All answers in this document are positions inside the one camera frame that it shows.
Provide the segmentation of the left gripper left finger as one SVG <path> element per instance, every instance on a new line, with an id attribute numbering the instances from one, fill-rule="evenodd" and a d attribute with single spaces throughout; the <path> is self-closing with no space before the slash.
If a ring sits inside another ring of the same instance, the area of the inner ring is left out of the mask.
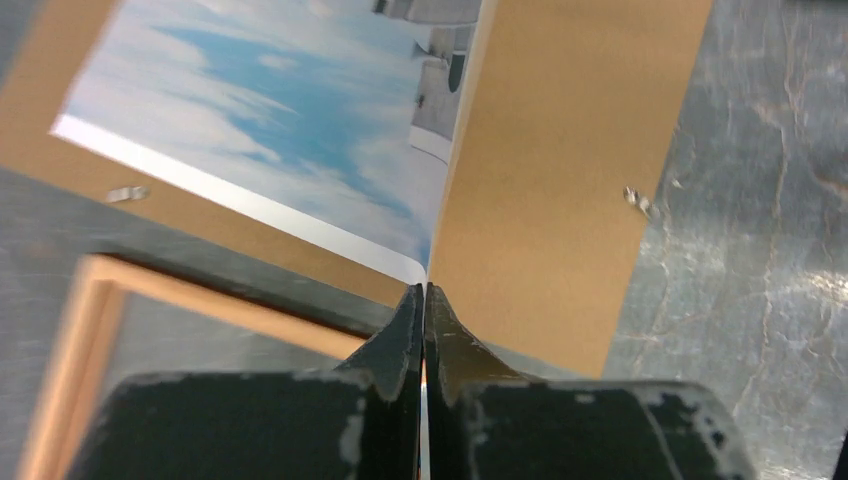
<path id="1" fill-rule="evenodd" d="M 424 289 L 330 370 L 159 372 L 120 383 L 70 479 L 415 479 Z"/>

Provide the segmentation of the building and sky photo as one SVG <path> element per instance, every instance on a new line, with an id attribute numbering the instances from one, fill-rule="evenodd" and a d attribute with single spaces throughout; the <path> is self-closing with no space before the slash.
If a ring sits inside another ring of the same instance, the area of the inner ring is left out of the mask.
<path id="1" fill-rule="evenodd" d="M 408 284 L 487 1 L 121 1 L 54 136 Z"/>

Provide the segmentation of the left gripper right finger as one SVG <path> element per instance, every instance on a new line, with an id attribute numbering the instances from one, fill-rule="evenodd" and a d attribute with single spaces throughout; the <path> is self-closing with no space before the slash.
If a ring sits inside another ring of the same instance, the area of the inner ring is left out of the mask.
<path id="1" fill-rule="evenodd" d="M 744 439 L 707 388 L 524 375 L 429 285 L 423 314 L 435 479 L 752 479 Z"/>

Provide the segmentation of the brown cardboard backing board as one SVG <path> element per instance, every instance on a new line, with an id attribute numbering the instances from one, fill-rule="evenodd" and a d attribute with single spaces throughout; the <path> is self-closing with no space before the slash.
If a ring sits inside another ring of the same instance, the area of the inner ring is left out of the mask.
<path id="1" fill-rule="evenodd" d="M 407 283 L 53 135 L 121 1 L 37 1 L 1 70 L 1 163 L 391 305 Z M 708 1 L 487 1 L 427 277 L 483 340 L 596 377 L 711 10 Z"/>

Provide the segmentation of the wooden picture frame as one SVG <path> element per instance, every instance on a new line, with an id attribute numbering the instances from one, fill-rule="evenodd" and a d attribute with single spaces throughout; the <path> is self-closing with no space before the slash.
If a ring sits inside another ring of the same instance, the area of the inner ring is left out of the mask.
<path id="1" fill-rule="evenodd" d="M 82 257 L 20 455 L 19 479 L 61 479 L 97 407 L 126 297 L 140 294 L 343 360 L 368 333 L 265 306 L 107 254 Z"/>

